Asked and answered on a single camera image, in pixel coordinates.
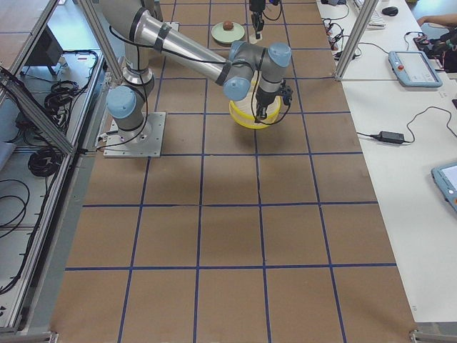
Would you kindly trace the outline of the person forearm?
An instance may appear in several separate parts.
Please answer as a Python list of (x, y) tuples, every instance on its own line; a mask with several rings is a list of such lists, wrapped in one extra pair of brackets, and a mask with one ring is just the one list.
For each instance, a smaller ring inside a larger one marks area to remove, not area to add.
[(445, 27), (456, 27), (456, 14), (428, 15), (417, 20), (419, 26), (423, 24), (435, 24)]

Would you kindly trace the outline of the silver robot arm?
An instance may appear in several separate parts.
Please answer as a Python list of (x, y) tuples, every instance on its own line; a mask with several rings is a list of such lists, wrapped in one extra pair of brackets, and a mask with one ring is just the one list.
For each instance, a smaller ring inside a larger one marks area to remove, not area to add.
[(235, 41), (228, 58), (188, 38), (159, 21), (141, 1), (101, 1), (101, 11), (120, 40), (153, 49), (208, 77), (222, 86), (231, 101), (251, 99), (249, 116), (265, 124), (268, 107), (277, 97), (290, 106), (292, 90), (284, 79), (291, 62), (291, 48), (284, 43), (269, 47)]

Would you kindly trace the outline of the square robot base plate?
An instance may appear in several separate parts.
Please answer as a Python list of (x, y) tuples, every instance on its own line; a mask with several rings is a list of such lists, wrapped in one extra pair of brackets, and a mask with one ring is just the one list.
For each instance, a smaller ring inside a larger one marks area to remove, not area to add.
[(111, 130), (116, 131), (107, 138), (103, 155), (106, 158), (143, 158), (161, 156), (164, 128), (166, 121), (165, 112), (143, 112), (147, 119), (146, 126), (141, 125), (133, 131), (123, 131), (118, 128), (113, 119)]

